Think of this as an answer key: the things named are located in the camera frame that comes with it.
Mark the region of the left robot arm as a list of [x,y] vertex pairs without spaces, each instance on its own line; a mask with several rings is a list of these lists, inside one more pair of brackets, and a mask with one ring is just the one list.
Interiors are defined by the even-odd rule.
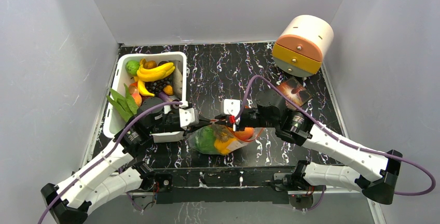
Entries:
[[185,134],[211,123],[188,102],[146,100],[90,162],[69,178],[42,187],[46,208],[38,223],[47,215],[56,223],[84,223],[97,208],[123,193],[151,190],[157,185],[157,174],[143,163],[116,176],[113,173],[136,158],[143,145],[155,137],[163,137],[167,142],[180,141]]

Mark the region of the orange bell pepper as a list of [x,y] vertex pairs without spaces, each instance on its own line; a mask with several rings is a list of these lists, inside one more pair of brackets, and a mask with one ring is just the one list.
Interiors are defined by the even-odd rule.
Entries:
[[237,145],[240,145],[240,142],[235,138],[229,138],[227,141],[216,139],[214,142],[214,148],[220,155],[227,155],[231,153],[237,149]]

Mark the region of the green lettuce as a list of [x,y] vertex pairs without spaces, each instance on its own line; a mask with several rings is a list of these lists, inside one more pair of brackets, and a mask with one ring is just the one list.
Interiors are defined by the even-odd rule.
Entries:
[[215,155],[218,153],[214,146],[216,135],[211,126],[206,126],[196,132],[195,149],[206,155]]

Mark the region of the red peach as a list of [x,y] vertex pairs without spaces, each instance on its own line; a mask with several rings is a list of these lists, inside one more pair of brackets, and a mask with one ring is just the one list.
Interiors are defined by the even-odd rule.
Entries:
[[234,131],[234,136],[242,141],[250,141],[254,136],[254,128],[246,127],[243,131]]

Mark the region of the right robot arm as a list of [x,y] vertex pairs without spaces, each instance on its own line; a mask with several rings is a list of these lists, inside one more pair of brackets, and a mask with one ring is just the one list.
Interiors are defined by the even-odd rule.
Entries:
[[241,109],[240,100],[221,102],[219,124],[235,131],[245,128],[273,128],[282,141],[324,153],[341,165],[322,165],[300,160],[292,174],[275,176],[272,187],[280,190],[306,190],[312,186],[333,186],[361,192],[380,204],[393,202],[401,163],[390,150],[384,155],[365,151],[360,144],[313,122],[299,110],[288,108],[286,100],[274,90],[260,92],[255,108]]

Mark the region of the brown longan bunch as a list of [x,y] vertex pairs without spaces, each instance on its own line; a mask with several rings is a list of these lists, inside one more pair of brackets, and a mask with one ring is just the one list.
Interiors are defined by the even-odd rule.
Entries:
[[229,127],[218,124],[212,124],[211,128],[213,130],[216,139],[222,143],[227,142],[231,138],[236,138],[233,132],[229,129]]

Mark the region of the clear zip top bag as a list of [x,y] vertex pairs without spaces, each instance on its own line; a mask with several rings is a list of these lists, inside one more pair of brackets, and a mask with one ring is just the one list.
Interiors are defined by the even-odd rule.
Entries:
[[246,127],[243,131],[234,131],[224,125],[211,124],[190,134],[188,144],[201,154],[225,156],[256,141],[263,130]]

